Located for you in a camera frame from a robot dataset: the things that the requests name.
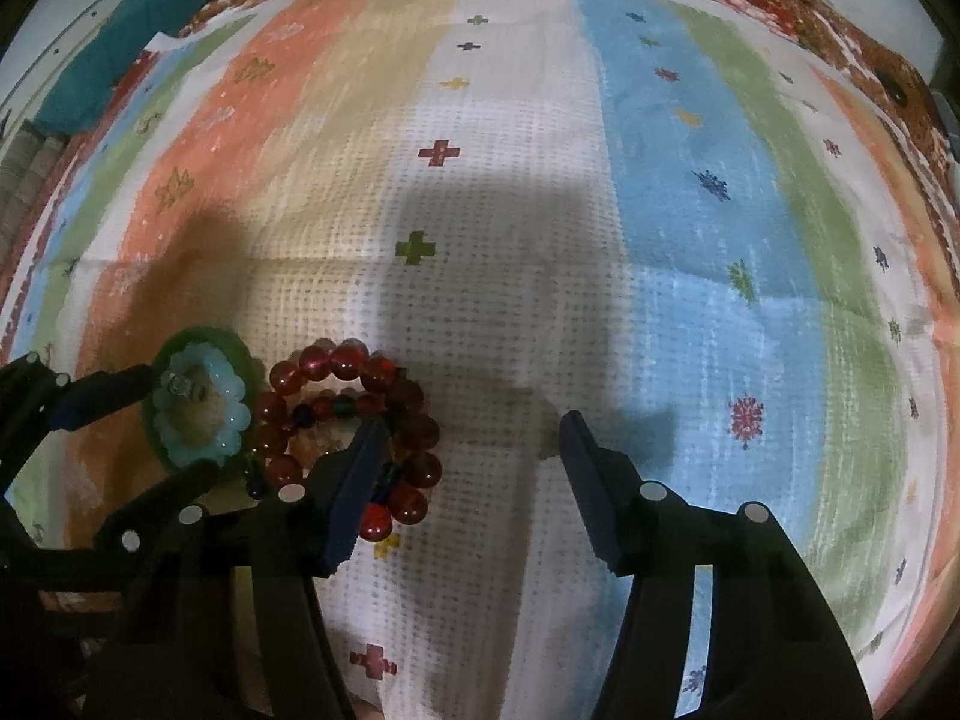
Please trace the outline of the green jade bangle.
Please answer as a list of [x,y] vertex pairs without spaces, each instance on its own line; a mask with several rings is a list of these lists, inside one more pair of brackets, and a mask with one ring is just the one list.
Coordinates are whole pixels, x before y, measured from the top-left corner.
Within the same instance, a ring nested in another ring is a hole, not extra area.
[[171,472],[199,460],[235,463],[254,424],[262,366],[233,330],[189,327],[153,359],[156,383],[143,400],[143,427]]

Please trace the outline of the grey folded blanket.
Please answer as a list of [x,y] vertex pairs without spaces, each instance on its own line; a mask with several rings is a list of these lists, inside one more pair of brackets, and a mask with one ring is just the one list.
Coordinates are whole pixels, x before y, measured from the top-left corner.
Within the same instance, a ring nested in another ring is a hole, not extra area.
[[2,154],[2,265],[13,259],[21,239],[36,223],[44,188],[67,149],[65,135],[46,135],[21,122]]

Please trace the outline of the teal pillow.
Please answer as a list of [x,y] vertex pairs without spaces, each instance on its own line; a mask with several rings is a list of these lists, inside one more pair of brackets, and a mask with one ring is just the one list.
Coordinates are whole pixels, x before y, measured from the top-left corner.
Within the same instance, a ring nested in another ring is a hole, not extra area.
[[114,88],[156,34],[174,36],[208,0],[122,0],[91,43],[71,60],[44,98],[32,125],[44,135],[88,132]]

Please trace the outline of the striped colourful cloth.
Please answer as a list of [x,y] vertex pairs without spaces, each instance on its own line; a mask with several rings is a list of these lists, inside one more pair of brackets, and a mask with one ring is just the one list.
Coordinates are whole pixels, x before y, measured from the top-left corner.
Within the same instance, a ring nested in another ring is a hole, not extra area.
[[610,138],[610,231],[400,203],[355,255],[241,239],[80,257],[29,238],[2,348],[70,374],[192,325],[262,364],[363,341],[409,372],[444,473],[320,603],[345,683],[391,718],[583,718],[628,587],[590,552],[556,452],[578,410],[693,504],[763,500],[887,710],[958,592],[958,216],[844,76],[692,0],[574,0],[599,67],[560,132]]

